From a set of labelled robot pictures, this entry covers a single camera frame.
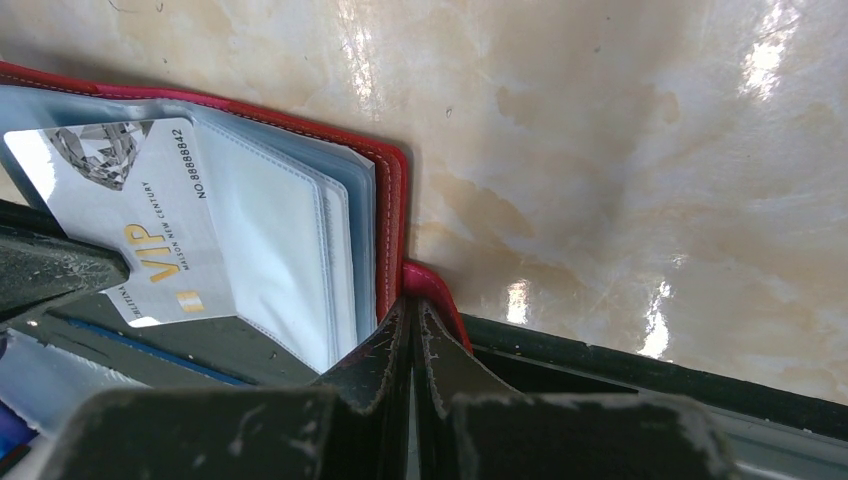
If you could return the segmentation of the silver credit card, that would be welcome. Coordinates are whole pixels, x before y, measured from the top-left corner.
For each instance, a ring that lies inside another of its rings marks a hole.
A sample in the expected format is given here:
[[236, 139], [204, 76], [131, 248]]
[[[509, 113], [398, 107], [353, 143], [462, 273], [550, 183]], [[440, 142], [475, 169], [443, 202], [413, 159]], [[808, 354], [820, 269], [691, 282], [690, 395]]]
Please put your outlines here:
[[106, 294], [129, 326], [235, 315], [189, 120], [18, 130], [3, 142], [69, 237], [125, 258], [128, 279]]

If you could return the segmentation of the red leather card holder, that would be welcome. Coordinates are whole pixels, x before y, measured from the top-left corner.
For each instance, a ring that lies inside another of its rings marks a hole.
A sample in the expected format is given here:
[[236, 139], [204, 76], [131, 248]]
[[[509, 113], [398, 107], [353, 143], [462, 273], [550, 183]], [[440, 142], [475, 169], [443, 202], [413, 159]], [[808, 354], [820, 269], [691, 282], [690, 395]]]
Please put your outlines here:
[[371, 335], [403, 295], [430, 299], [452, 336], [469, 346], [445, 283], [405, 257], [408, 163], [397, 147], [190, 90], [1, 66], [4, 165], [53, 219], [5, 133], [162, 118], [184, 118], [194, 128], [236, 308], [228, 317], [316, 373]]

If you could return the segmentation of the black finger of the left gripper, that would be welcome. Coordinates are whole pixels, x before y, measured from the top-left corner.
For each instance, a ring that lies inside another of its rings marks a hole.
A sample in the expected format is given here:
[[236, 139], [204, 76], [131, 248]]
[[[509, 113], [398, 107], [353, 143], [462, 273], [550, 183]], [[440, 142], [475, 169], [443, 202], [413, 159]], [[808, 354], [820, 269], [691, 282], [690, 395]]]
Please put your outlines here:
[[1, 202], [1, 323], [37, 318], [129, 279], [113, 250], [68, 238], [52, 216]]

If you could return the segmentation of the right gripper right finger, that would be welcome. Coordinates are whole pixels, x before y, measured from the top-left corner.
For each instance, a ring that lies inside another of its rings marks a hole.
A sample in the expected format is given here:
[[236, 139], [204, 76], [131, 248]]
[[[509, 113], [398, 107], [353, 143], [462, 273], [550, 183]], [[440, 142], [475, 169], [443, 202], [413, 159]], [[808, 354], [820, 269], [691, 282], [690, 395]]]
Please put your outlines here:
[[676, 396], [524, 394], [410, 302], [425, 479], [736, 479], [709, 414]]

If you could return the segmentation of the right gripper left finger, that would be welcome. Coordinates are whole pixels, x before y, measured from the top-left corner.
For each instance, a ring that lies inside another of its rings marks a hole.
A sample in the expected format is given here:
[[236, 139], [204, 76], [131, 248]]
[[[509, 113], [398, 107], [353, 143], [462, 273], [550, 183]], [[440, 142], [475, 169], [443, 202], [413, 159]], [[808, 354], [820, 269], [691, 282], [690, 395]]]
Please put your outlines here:
[[122, 389], [72, 416], [44, 479], [402, 479], [410, 302], [300, 387]]

